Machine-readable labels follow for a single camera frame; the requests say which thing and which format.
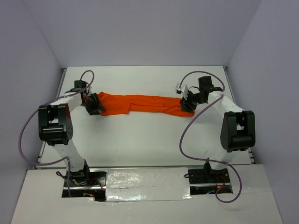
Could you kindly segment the orange t-shirt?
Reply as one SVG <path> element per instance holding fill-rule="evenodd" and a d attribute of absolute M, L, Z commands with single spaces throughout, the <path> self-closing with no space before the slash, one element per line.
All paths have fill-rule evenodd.
<path fill-rule="evenodd" d="M 193 117 L 194 112 L 182 111 L 179 98 L 151 95 L 97 94 L 105 110 L 103 116 L 128 114 L 129 112 L 163 113 L 178 117 Z"/>

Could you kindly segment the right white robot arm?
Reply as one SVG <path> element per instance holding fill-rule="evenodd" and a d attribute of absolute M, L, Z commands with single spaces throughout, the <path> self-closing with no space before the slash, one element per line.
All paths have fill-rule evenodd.
<path fill-rule="evenodd" d="M 203 177 L 207 182 L 214 182 L 219 178 L 219 171 L 240 153 L 253 147 L 256 142 L 255 114 L 237 106 L 232 100 L 225 96 L 225 85 L 215 75 L 204 76 L 198 79 L 196 89 L 193 93 L 190 88 L 180 82 L 176 86 L 176 93 L 182 94 L 180 100 L 181 110 L 192 113 L 198 105 L 206 104 L 191 122 L 187 125 L 180 138 L 179 149 L 182 150 L 183 138 L 189 127 L 210 108 L 214 108 L 222 117 L 221 131 L 218 139 L 221 149 L 218 149 L 211 157 L 202 158 L 206 166 Z"/>

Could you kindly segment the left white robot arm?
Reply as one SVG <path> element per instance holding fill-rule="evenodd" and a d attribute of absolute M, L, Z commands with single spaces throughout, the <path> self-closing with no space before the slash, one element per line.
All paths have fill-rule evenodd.
<path fill-rule="evenodd" d="M 65 164 L 70 169 L 70 177 L 81 186 L 88 185 L 92 175 L 86 160 L 72 141 L 74 129 L 71 112 L 79 106 L 84 107 L 89 115 L 100 115 L 106 111 L 98 95 L 87 86 L 87 82 L 76 80 L 74 88 L 65 93 L 65 98 L 38 108 L 40 140 L 55 149 L 62 158 L 69 158 Z"/>

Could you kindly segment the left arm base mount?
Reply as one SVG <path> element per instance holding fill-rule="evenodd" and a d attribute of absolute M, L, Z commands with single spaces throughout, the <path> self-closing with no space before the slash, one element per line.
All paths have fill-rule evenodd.
<path fill-rule="evenodd" d="M 56 172 L 56 175 L 64 180 L 62 198 L 92 197 L 98 202 L 106 201 L 106 171 L 92 171 L 90 179 L 87 181 L 76 181 L 71 176 L 68 180 L 67 174 L 62 175 L 59 171 Z"/>

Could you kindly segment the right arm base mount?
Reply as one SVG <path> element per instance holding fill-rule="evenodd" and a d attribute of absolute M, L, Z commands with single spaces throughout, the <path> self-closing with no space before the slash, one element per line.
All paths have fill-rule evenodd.
<path fill-rule="evenodd" d="M 201 168 L 191 168 L 184 175 L 189 180 L 191 195 L 209 195 L 233 193 L 230 178 L 226 168 L 214 170 L 210 164 L 204 164 Z"/>

